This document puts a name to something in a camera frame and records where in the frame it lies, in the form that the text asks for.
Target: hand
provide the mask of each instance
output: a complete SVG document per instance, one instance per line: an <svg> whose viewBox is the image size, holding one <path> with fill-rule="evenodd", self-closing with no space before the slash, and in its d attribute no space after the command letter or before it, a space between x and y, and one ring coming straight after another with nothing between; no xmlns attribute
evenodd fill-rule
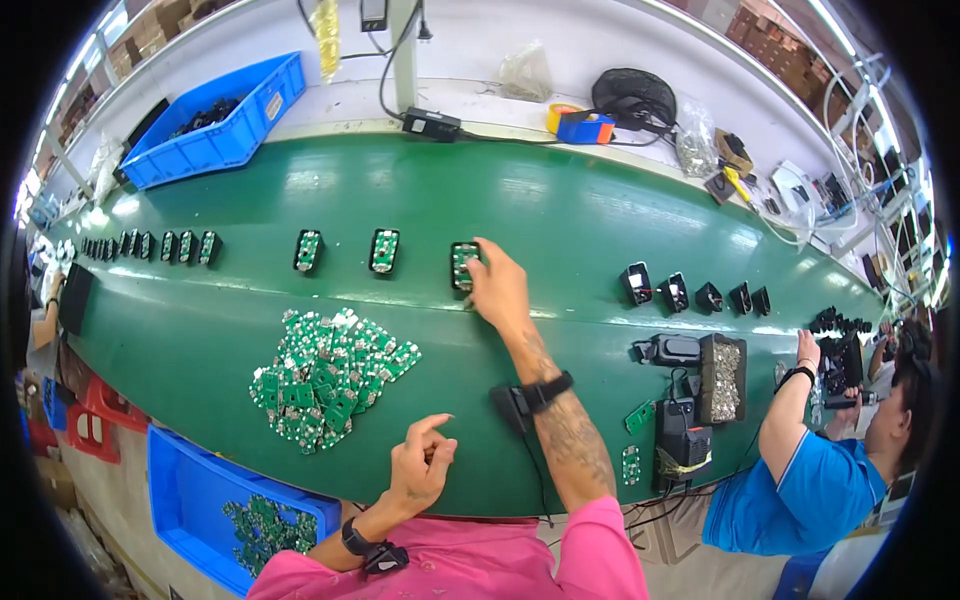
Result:
<svg viewBox="0 0 960 600"><path fill-rule="evenodd" d="M863 406L863 397L860 395L860 391L863 390L861 385L858 388L847 388L843 395L846 397L855 397L856 405L851 408L841 408L838 411L835 411L833 415L834 420L839 420L844 423L844 425L851 425L856 423L856 418L860 415L860 407Z"/></svg>
<svg viewBox="0 0 960 600"><path fill-rule="evenodd" d="M404 518L413 518L430 508L446 484L446 470L453 463L457 441L449 440L435 427L452 415L431 415L407 429L407 439L390 452L390 489L380 500Z"/></svg>
<svg viewBox="0 0 960 600"><path fill-rule="evenodd" d="M813 372L820 367L820 347L813 339L813 334L806 329L797 332L797 366L807 367Z"/></svg>
<svg viewBox="0 0 960 600"><path fill-rule="evenodd" d="M488 267L475 258L467 261L473 279L473 305L500 335L522 328L530 322L527 272L494 242L482 237L473 241L490 263Z"/></svg>

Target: blue storage crate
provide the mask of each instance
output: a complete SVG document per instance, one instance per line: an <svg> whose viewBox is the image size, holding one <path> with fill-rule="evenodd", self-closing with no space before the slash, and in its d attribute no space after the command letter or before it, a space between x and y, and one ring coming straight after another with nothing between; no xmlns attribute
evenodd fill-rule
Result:
<svg viewBox="0 0 960 600"><path fill-rule="evenodd" d="M317 542L340 530L340 502L239 467L168 429L147 431L147 481L156 536L207 577L241 598L253 584L233 557L241 542L223 506L258 493L317 518ZM296 517L282 511L291 523Z"/></svg>
<svg viewBox="0 0 960 600"><path fill-rule="evenodd" d="M57 397L57 382L43 378L43 413L47 422L58 431L66 431L66 404Z"/></svg>
<svg viewBox="0 0 960 600"><path fill-rule="evenodd" d="M180 96L143 134L120 164L137 189L247 164L306 82L300 53L264 60ZM221 98L243 101L220 123L170 139L198 110Z"/></svg>

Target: wrist device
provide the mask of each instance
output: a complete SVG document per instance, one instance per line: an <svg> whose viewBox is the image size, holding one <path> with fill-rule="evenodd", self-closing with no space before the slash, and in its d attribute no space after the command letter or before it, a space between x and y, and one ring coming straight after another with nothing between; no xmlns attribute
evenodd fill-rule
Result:
<svg viewBox="0 0 960 600"><path fill-rule="evenodd" d="M571 387L573 377L564 371L553 381L492 388L490 400L510 428L522 436L530 429L534 415L546 410L554 398Z"/></svg>
<svg viewBox="0 0 960 600"><path fill-rule="evenodd" d="M364 560L363 570L368 575L379 575L402 569L410 563L405 548L397 548L388 541L366 541L356 529L353 518L340 530L347 552Z"/></svg>

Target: man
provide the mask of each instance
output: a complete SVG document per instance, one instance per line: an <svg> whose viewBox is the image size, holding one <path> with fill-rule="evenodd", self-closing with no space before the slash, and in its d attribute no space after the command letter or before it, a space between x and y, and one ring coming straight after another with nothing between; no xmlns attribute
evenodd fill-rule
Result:
<svg viewBox="0 0 960 600"><path fill-rule="evenodd" d="M475 241L490 266L470 260L471 298L503 339L520 383L562 381L530 318L526 273L493 242ZM572 390L534 415L550 476L570 513L556 578L550 575L553 555L537 539L534 519L494 524L415 518L440 497L453 463L457 441L437 430L449 419L433 415L410 426L406 441L391 452L390 488L345 525L366 542L389 539L405 547L409 565L367 578L360 569L365 559L348 550L337 533L307 556L293 551L274 556L247 597L648 598L636 551L623 531L610 454Z"/></svg>
<svg viewBox="0 0 960 600"><path fill-rule="evenodd" d="M53 379L79 397L86 393L92 371L70 346L60 343L58 294L65 279L61 271L54 272L47 301L30 312L27 369L37 376Z"/></svg>
<svg viewBox="0 0 960 600"><path fill-rule="evenodd" d="M670 515L674 538L728 552L802 555L829 548L870 513L888 485L916 468L935 419L939 376L916 342L897 362L863 442L839 440L856 406L837 411L821 435L804 425L804 409L820 364L809 331L798 334L797 369L787 373L758 432L760 460L720 482L713 494L687 498Z"/></svg>

